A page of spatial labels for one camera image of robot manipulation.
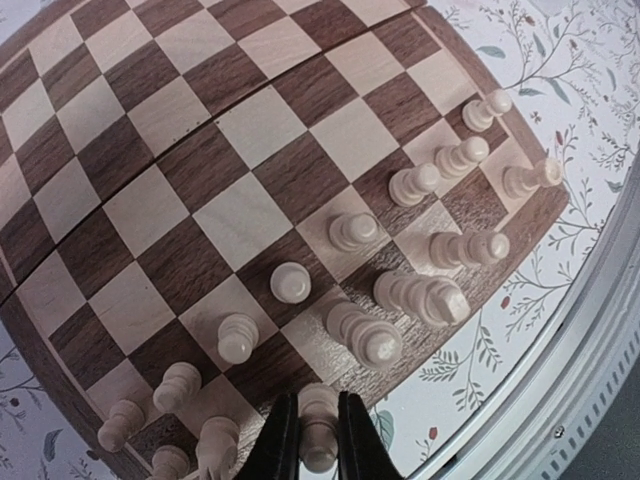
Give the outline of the light piece among dark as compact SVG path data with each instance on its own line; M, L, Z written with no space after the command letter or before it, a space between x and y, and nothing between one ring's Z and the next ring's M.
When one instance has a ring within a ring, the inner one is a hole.
M523 198L536 188L549 188L560 185L563 181L562 165L553 158L538 162L532 168L511 166L503 174L503 188L513 199Z

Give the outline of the light pawn column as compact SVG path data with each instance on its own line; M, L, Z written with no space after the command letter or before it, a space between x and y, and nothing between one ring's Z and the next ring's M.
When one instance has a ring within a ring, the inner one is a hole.
M285 262L274 269L270 278L270 289L280 302L299 304L311 293L311 277L303 265Z
M98 430L98 442L106 451L118 452L143 428L145 421L145 413L137 403L119 400L111 407L108 418Z
M218 353L230 364L242 364L250 358L259 336L260 332L253 318L233 313L218 328Z
M195 398L202 388L199 370L188 362L172 364L154 390L153 403L162 413L173 413Z

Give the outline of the wooden chess board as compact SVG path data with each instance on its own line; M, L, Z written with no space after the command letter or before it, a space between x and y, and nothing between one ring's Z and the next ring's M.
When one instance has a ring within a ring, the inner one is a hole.
M246 456L275 397L311 382L374 404L443 344L386 310L384 272L431 275L432 235L505 234L508 256L447 271L471 313L568 203L563 186L510 198L506 168L545 159L516 110L483 132L463 107L497 82L433 8L415 1L71 1L1 51L1 318L46 392L98 457L143 479L156 450L193 458L202 425L232 418ZM480 136L488 157L397 205L398 171ZM375 242L344 252L331 222L366 212ZM274 269L303 265L309 297L277 300ZM401 358L373 371L325 329L340 301L392 323ZM218 328L233 313L260 336L233 365ZM188 362L202 388L160 412L154 390ZM118 452L97 432L119 400L143 428Z

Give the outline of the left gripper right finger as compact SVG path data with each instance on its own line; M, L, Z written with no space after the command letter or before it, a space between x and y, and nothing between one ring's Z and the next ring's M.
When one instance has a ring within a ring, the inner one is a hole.
M338 412L338 478L399 479L362 398L342 391Z

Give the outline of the light knight back row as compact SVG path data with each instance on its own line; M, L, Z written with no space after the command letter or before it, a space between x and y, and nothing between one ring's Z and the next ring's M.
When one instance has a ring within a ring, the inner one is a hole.
M224 416L204 422L196 446L200 479L230 479L238 455L239 427Z

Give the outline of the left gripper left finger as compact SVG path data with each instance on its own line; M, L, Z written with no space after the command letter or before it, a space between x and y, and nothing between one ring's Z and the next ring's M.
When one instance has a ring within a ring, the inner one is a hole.
M247 458L248 479L298 479L298 396L280 395L275 401Z

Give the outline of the light rook corner piece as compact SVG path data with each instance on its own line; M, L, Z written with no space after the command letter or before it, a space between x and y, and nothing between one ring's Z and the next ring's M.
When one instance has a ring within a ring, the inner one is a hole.
M190 461L188 455L178 447L163 445L156 450L152 457L152 473L150 479L183 479L189 471Z

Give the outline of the light king piece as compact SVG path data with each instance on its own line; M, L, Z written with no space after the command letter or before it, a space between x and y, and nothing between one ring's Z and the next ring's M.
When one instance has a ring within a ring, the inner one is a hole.
M382 308L400 311L434 327L458 325L471 315L461 288L446 276L387 271L375 281L373 296Z

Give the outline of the light queen piece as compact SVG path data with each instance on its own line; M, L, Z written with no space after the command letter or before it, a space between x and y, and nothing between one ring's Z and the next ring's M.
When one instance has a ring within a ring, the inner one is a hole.
M326 315L325 329L369 370L385 370L402 356L403 339L396 326L353 302L336 303Z

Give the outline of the light bishop piece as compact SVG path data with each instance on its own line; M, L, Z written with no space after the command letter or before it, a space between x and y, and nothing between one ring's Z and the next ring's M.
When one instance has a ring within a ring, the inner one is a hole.
M443 269L493 265L505 259L509 252L509 238L495 231L436 233L428 246L431 262Z

